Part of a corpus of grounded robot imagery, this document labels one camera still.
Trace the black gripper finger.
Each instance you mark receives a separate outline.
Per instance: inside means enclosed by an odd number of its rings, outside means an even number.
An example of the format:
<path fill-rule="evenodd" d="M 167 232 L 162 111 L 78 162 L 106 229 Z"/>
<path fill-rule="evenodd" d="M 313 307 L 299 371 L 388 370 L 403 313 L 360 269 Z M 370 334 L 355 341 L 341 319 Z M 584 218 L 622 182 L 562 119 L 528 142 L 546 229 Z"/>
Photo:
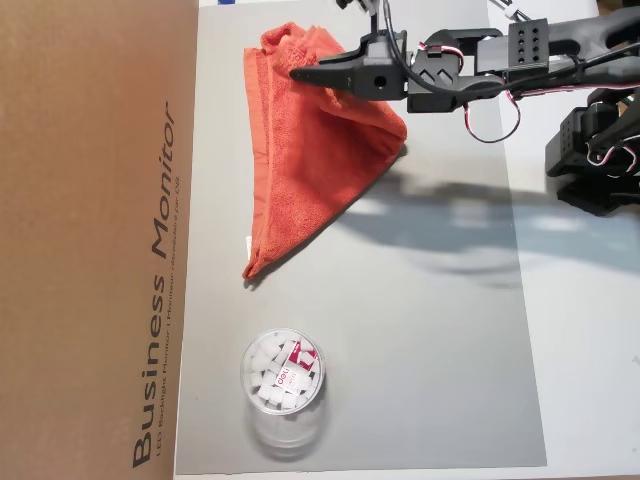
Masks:
<path fill-rule="evenodd" d="M 347 68 L 360 64 L 367 54 L 368 40 L 364 39 L 356 50 L 344 52 L 335 56 L 323 57 L 319 60 L 322 67 Z"/>
<path fill-rule="evenodd" d="M 316 87 L 353 93 L 353 71 L 339 65 L 313 65 L 292 69 L 292 80 Z"/>

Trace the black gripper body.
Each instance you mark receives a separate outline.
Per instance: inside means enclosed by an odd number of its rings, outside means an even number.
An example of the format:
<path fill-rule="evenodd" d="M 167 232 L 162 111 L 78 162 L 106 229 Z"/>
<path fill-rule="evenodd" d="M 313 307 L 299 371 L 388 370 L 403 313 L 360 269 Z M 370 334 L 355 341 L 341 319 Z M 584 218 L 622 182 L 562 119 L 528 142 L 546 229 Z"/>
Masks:
<path fill-rule="evenodd" d="M 363 36 L 352 71 L 352 93 L 366 100 L 403 100 L 405 82 L 386 31 Z"/>

